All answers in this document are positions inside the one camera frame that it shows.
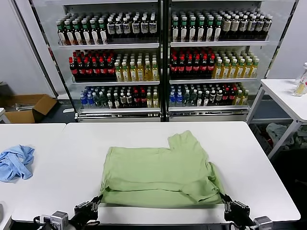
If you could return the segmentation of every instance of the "white table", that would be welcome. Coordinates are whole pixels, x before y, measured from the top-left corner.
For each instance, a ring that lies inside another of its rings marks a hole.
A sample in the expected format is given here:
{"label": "white table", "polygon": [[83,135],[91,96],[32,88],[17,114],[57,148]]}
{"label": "white table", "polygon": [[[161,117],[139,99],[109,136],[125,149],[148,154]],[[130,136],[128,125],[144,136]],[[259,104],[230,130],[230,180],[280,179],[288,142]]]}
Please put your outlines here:
{"label": "white table", "polygon": [[263,79],[261,84],[246,122],[249,124],[253,119],[265,92],[293,119],[291,125],[269,153],[268,158],[271,159],[283,145],[284,141],[293,135],[301,125],[307,122],[307,94],[301,97],[293,96],[293,92],[296,89],[294,79]]}
{"label": "white table", "polygon": [[34,161],[30,168],[33,177],[28,180],[18,178],[11,183],[0,182],[0,204],[3,206],[4,216],[0,221],[0,230],[7,229],[11,223],[11,214],[24,198],[32,195],[29,186],[38,176],[38,165],[44,164],[44,155],[56,142],[66,124],[1,124],[0,152],[16,145],[26,145],[35,149]]}
{"label": "white table", "polygon": [[[44,155],[48,164],[36,168],[36,192],[15,209],[12,219],[60,210],[71,218],[75,205],[100,191],[103,165],[110,146],[168,147],[167,138],[190,130],[216,164],[226,192],[250,206],[252,219],[298,220],[300,214],[271,163],[245,122],[71,123],[59,143]],[[224,206],[186,209],[106,207],[98,220],[104,224],[226,223]]]}

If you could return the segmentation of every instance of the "dark bottle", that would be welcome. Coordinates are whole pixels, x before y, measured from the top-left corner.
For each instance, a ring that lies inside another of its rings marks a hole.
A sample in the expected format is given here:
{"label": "dark bottle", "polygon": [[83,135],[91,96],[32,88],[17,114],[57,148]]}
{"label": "dark bottle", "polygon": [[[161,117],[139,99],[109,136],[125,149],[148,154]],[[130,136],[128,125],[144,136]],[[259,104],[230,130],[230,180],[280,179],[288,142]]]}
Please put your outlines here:
{"label": "dark bottle", "polygon": [[193,62],[193,75],[198,75],[200,70],[200,56],[196,55],[195,60]]}
{"label": "dark bottle", "polygon": [[210,16],[208,18],[208,24],[206,26],[206,32],[205,32],[205,36],[204,36],[204,40],[205,42],[210,42],[211,38],[212,38],[212,33],[213,33],[213,17]]}
{"label": "dark bottle", "polygon": [[216,25],[213,27],[213,41],[217,42],[220,39],[221,35],[221,25],[222,25],[222,17],[218,16],[216,18]]}
{"label": "dark bottle", "polygon": [[65,27],[66,27],[66,34],[69,40],[70,45],[75,45],[75,36],[73,35],[73,30],[71,28],[71,22],[65,21]]}
{"label": "dark bottle", "polygon": [[69,68],[71,69],[71,73],[75,78],[79,77],[78,68],[75,62],[73,61],[72,57],[69,58]]}
{"label": "dark bottle", "polygon": [[81,21],[82,23],[82,33],[83,33],[83,36],[84,36],[84,44],[86,45],[91,45],[91,30],[88,28],[87,26],[87,21],[86,20],[82,20]]}
{"label": "dark bottle", "polygon": [[178,74],[179,75],[183,75],[184,74],[184,66],[185,66],[184,56],[181,56],[180,57],[180,62],[178,64]]}
{"label": "dark bottle", "polygon": [[116,19],[115,31],[116,31],[116,37],[121,38],[124,32],[123,32],[123,24],[119,18]]}
{"label": "dark bottle", "polygon": [[231,27],[231,16],[228,15],[223,22],[222,35],[221,35],[221,38],[223,40],[227,41],[229,39],[230,27]]}
{"label": "dark bottle", "polygon": [[190,75],[191,73],[192,73],[192,55],[189,55],[189,58],[186,64],[186,74]]}
{"label": "dark bottle", "polygon": [[94,76],[97,78],[100,78],[101,71],[100,71],[99,63],[96,62],[95,57],[92,57],[92,67],[93,67]]}
{"label": "dark bottle", "polygon": [[57,21],[56,24],[57,24],[57,27],[58,27],[59,39],[60,39],[62,45],[63,46],[68,45],[67,42],[69,41],[69,39],[67,37],[67,33],[66,33],[65,28],[63,28],[63,26],[62,26],[62,22],[61,21]]}
{"label": "dark bottle", "polygon": [[133,37],[135,38],[140,37],[140,22],[138,21],[137,17],[133,18],[132,32],[133,32]]}
{"label": "dark bottle", "polygon": [[81,32],[81,29],[79,27],[79,22],[77,20],[72,21],[73,25],[73,34],[76,38],[75,44],[76,45],[83,45],[84,41],[84,36],[83,33]]}
{"label": "dark bottle", "polygon": [[107,44],[105,22],[103,19],[99,19],[98,22],[101,44]]}

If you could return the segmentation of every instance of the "beverage label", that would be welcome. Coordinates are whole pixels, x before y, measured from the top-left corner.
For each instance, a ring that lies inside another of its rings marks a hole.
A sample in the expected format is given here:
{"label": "beverage label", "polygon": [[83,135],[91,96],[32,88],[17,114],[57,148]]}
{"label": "beverage label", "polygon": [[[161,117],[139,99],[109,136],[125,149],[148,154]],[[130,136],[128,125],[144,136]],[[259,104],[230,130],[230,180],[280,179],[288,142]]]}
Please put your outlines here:
{"label": "beverage label", "polygon": [[73,39],[73,35],[72,32],[67,32],[67,37],[69,39],[69,41],[71,42],[71,45],[75,45],[75,40]]}
{"label": "beverage label", "polygon": [[110,35],[115,34],[115,26],[114,24],[107,24],[107,31]]}
{"label": "beverage label", "polygon": [[75,32],[75,36],[79,45],[82,45],[82,38],[79,32]]}
{"label": "beverage label", "polygon": [[98,35],[97,35],[97,32],[96,32],[96,31],[92,31],[92,36],[93,36],[94,44],[95,44],[95,45],[98,45],[99,42],[98,42]]}
{"label": "beverage label", "polygon": [[124,76],[124,81],[129,81],[128,80],[128,72],[127,71],[123,71],[123,76]]}
{"label": "beverage label", "polygon": [[250,72],[250,68],[245,68],[245,73],[244,73],[244,78],[248,78],[248,75],[249,75],[249,72]]}
{"label": "beverage label", "polygon": [[225,21],[223,23],[223,31],[229,31],[231,26],[231,22]]}
{"label": "beverage label", "polygon": [[197,106],[201,105],[201,99],[197,99]]}
{"label": "beverage label", "polygon": [[211,36],[212,36],[212,32],[213,32],[212,28],[208,28],[207,29],[206,42],[210,42]]}
{"label": "beverage label", "polygon": [[216,28],[215,33],[214,33],[214,41],[215,42],[217,42],[219,40],[220,33],[221,33],[221,28]]}
{"label": "beverage label", "polygon": [[215,79],[219,79],[220,77],[220,73],[221,73],[221,69],[216,69],[216,73],[215,73]]}
{"label": "beverage label", "polygon": [[149,32],[157,33],[157,23],[149,23]]}
{"label": "beverage label", "polygon": [[125,34],[130,34],[131,33],[130,23],[123,23],[123,28],[124,28],[124,33]]}
{"label": "beverage label", "polygon": [[143,72],[138,71],[139,81],[143,81]]}
{"label": "beverage label", "polygon": [[200,28],[200,29],[198,30],[198,36],[197,36],[197,41],[198,41],[198,42],[201,42],[201,41],[202,41],[203,31],[204,31],[203,28]]}
{"label": "beverage label", "polygon": [[239,105],[239,104],[240,104],[240,101],[241,101],[241,98],[240,98],[240,97],[236,98],[235,105]]}
{"label": "beverage label", "polygon": [[60,32],[60,33],[58,33],[58,35],[59,35],[59,39],[60,39],[61,42],[62,42],[62,45],[63,45],[63,46],[66,46],[67,44],[66,44],[66,40],[65,40],[64,34],[63,34],[62,32]]}
{"label": "beverage label", "polygon": [[117,81],[121,81],[121,74],[120,74],[120,72],[116,72],[116,78],[117,78]]}
{"label": "beverage label", "polygon": [[132,81],[136,81],[136,73],[135,73],[135,71],[131,71],[131,78],[132,78]]}
{"label": "beverage label", "polygon": [[119,102],[118,101],[114,101],[115,107],[118,109],[119,108]]}
{"label": "beverage label", "polygon": [[245,22],[245,21],[240,21],[240,24],[239,24],[239,31],[241,31],[241,32],[244,32],[244,31],[246,31],[246,27],[247,27],[247,22]]}
{"label": "beverage label", "polygon": [[158,70],[153,69],[153,80],[157,81],[158,80]]}
{"label": "beverage label", "polygon": [[207,66],[200,66],[201,71],[206,71],[206,69],[207,69]]}
{"label": "beverage label", "polygon": [[178,29],[173,29],[173,42],[178,41]]}
{"label": "beverage label", "polygon": [[190,35],[189,35],[189,42],[193,42],[195,37],[195,29],[191,28],[190,29]]}
{"label": "beverage label", "polygon": [[239,68],[236,78],[241,78],[242,72],[243,72],[243,68]]}
{"label": "beverage label", "polygon": [[107,44],[107,42],[106,42],[106,32],[100,31],[100,36],[101,36],[102,44]]}
{"label": "beverage label", "polygon": [[186,41],[186,36],[187,36],[187,29],[181,29],[181,42],[185,42]]}
{"label": "beverage label", "polygon": [[88,34],[88,32],[84,31],[83,35],[84,35],[86,44],[90,45],[91,44],[91,39],[90,39],[90,35]]}
{"label": "beverage label", "polygon": [[134,34],[138,34],[140,32],[140,24],[133,23],[132,24],[132,31]]}
{"label": "beverage label", "polygon": [[141,30],[143,34],[148,33],[148,23],[141,23]]}
{"label": "beverage label", "polygon": [[239,22],[231,22],[231,27],[230,27],[230,30],[231,31],[237,31],[239,28]]}
{"label": "beverage label", "polygon": [[228,71],[229,71],[229,68],[224,69],[224,73],[223,73],[223,77],[222,77],[223,79],[227,78]]}
{"label": "beverage label", "polygon": [[186,71],[191,71],[192,70],[192,66],[186,66]]}
{"label": "beverage label", "polygon": [[236,68],[231,68],[229,73],[229,78],[234,78]]}
{"label": "beverage label", "polygon": [[205,100],[203,101],[203,106],[207,106],[207,105],[208,105],[208,102],[209,102],[209,99],[205,99]]}
{"label": "beverage label", "polygon": [[107,104],[109,105],[109,109],[113,108],[113,103],[112,102],[107,102]]}

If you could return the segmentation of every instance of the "bottle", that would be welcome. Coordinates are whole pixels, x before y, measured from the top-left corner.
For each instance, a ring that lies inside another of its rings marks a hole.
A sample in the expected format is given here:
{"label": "bottle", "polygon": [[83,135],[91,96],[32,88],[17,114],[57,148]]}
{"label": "bottle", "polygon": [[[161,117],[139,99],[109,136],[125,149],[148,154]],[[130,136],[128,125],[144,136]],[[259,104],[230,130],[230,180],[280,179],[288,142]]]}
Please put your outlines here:
{"label": "bottle", "polygon": [[158,67],[157,67],[157,61],[153,60],[153,80],[158,81],[159,75],[158,75]]}
{"label": "bottle", "polygon": [[82,23],[82,33],[84,36],[84,44],[91,45],[91,37],[90,37],[91,30],[87,27],[87,21],[82,20],[81,23]]}
{"label": "bottle", "polygon": [[236,67],[234,78],[241,78],[243,68],[245,66],[244,63],[245,63],[245,59],[241,58],[239,65],[237,65],[237,67]]}
{"label": "bottle", "polygon": [[212,78],[213,79],[220,79],[221,71],[222,71],[222,60],[218,59],[216,67],[215,67],[215,69],[212,73]]}
{"label": "bottle", "polygon": [[210,42],[211,41],[211,37],[212,37],[212,32],[213,32],[213,17],[212,16],[210,16],[209,18],[208,18],[208,24],[207,24],[207,26],[206,26],[206,35],[205,35],[205,38],[206,38],[206,42]]}
{"label": "bottle", "polygon": [[75,65],[75,62],[73,61],[72,57],[69,58],[69,68],[71,69],[71,73],[75,78],[79,77],[78,68]]}
{"label": "bottle", "polygon": [[251,58],[248,58],[248,61],[245,65],[245,67],[243,68],[243,71],[242,71],[242,75],[241,75],[241,78],[249,78],[250,77],[250,70],[252,68],[252,59]]}
{"label": "bottle", "polygon": [[144,80],[145,81],[152,81],[153,80],[152,70],[150,68],[150,62],[149,61],[145,61]]}
{"label": "bottle", "polygon": [[255,58],[254,63],[249,72],[249,78],[255,78],[257,76],[257,69],[258,69],[259,61],[260,61],[259,58]]}
{"label": "bottle", "polygon": [[222,17],[218,16],[216,18],[216,25],[213,27],[213,41],[217,42],[220,39],[221,34]]}
{"label": "bottle", "polygon": [[238,38],[241,40],[246,39],[246,29],[248,27],[248,16],[244,15],[239,23]]}
{"label": "bottle", "polygon": [[144,71],[143,71],[143,66],[142,66],[142,62],[138,61],[138,77],[139,77],[139,81],[144,81]]}
{"label": "bottle", "polygon": [[232,59],[232,63],[229,66],[229,72],[227,78],[235,78],[235,71],[237,66],[237,59]]}
{"label": "bottle", "polygon": [[246,105],[248,103],[248,93],[249,90],[245,90],[244,94],[241,97],[240,105]]}
{"label": "bottle", "polygon": [[240,105],[241,100],[242,100],[242,90],[238,90],[238,94],[235,96],[232,105]]}
{"label": "bottle", "polygon": [[221,74],[220,74],[220,78],[221,79],[226,79],[227,78],[228,72],[229,72],[229,63],[230,63],[230,60],[226,58],[225,59],[225,63],[222,66],[222,69],[221,69]]}
{"label": "bottle", "polygon": [[142,29],[142,37],[148,37],[149,29],[148,29],[148,21],[146,21],[146,17],[142,17],[141,29]]}
{"label": "bottle", "polygon": [[196,20],[196,17],[190,18],[189,42],[193,42],[195,39],[195,20]]}
{"label": "bottle", "polygon": [[130,62],[130,74],[131,74],[131,80],[132,81],[138,81],[139,80],[134,61]]}
{"label": "bottle", "polygon": [[62,22],[61,21],[57,21],[56,24],[57,24],[57,28],[58,28],[58,36],[59,36],[59,39],[60,39],[60,41],[62,43],[62,46],[68,45],[69,44],[69,39],[67,37],[65,29],[63,29],[63,27],[62,27]]}
{"label": "bottle", "polygon": [[203,33],[204,33],[204,20],[205,17],[201,16],[198,26],[198,34],[197,34],[197,41],[201,42],[203,40]]}
{"label": "bottle", "polygon": [[72,25],[73,25],[73,35],[76,38],[75,44],[76,45],[83,45],[82,40],[84,38],[83,38],[83,34],[82,34],[80,27],[79,27],[79,22],[77,20],[73,20]]}
{"label": "bottle", "polygon": [[180,27],[180,41],[185,42],[187,37],[187,17],[182,17],[181,27]]}

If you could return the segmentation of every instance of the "folded shirt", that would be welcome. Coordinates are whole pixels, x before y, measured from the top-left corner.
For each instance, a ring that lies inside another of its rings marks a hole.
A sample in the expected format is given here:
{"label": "folded shirt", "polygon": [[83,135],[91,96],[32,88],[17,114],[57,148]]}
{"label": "folded shirt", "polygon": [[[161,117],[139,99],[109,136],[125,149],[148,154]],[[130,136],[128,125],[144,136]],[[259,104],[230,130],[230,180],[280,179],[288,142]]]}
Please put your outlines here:
{"label": "folded shirt", "polygon": [[111,147],[102,202],[165,208],[222,203],[216,168],[191,132],[175,134],[168,143],[169,149]]}

